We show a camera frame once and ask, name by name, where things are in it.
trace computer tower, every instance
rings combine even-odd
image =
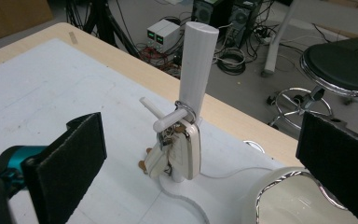
[[[214,28],[226,26],[229,24],[228,18],[233,4],[234,0],[194,0],[191,20],[211,25]],[[225,31],[226,29],[221,29],[219,35]]]
[[[242,47],[254,29],[262,3],[262,0],[235,0],[228,20],[228,23],[232,22],[233,28],[227,33],[229,45]]]

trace chair base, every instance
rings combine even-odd
[[[267,103],[275,105],[279,114],[268,125],[277,128],[275,123],[279,119],[284,119],[292,127],[301,130],[302,115],[306,111],[313,114],[333,116],[330,105],[322,98],[323,92],[321,90],[323,89],[317,86],[312,91],[290,88],[275,92],[267,99]]]

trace black stool seat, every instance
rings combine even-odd
[[[349,91],[358,91],[358,52],[334,44],[309,47],[303,60],[314,75]]]

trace gray floor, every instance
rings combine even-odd
[[[0,48],[49,27],[54,23],[66,21],[64,1],[49,0],[48,2],[54,15],[53,21],[1,38]],[[117,22],[124,27],[116,1],[110,0],[109,3]],[[174,16],[184,19],[191,15],[192,8],[192,0],[185,0],[175,6],[166,4],[163,0],[120,0],[119,3],[134,43],[144,43],[146,41],[146,28],[159,21],[162,17]],[[80,12],[83,12],[84,9],[84,4],[80,4]],[[279,17],[279,12],[285,11],[286,7],[275,3],[273,9],[270,13],[268,24],[279,24],[279,21],[282,20],[282,17]],[[295,39],[286,44],[299,49],[306,49],[307,46],[323,43],[324,41],[321,39],[320,33],[310,27],[311,25],[309,24],[303,27],[301,25],[290,25],[283,39]],[[325,35],[328,39],[337,39],[335,34],[326,32]],[[267,46],[260,47],[257,52],[257,60],[247,63],[245,72],[239,76],[229,76],[213,64],[207,93],[264,123],[271,121],[277,111],[274,106],[267,105],[266,100],[273,92],[290,87],[311,90],[314,85],[297,69],[300,54],[286,47],[280,47],[279,49],[275,74],[271,77],[261,77],[260,74],[264,68],[267,50]],[[358,103],[344,105],[341,97],[330,92],[327,92],[324,98],[333,107],[335,117],[348,122],[348,127],[358,132]],[[299,131],[288,126],[283,121],[279,121],[277,124],[281,132],[298,138]]]

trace round stool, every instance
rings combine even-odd
[[[290,88],[271,95],[267,103],[276,105],[279,114],[268,123],[269,126],[277,128],[275,122],[284,118],[293,127],[301,129],[301,119],[295,116],[302,116],[305,111],[332,116],[330,105],[323,99],[324,90],[358,99],[358,52],[332,43],[314,45],[304,51],[300,65],[303,74],[317,86],[312,91]]]

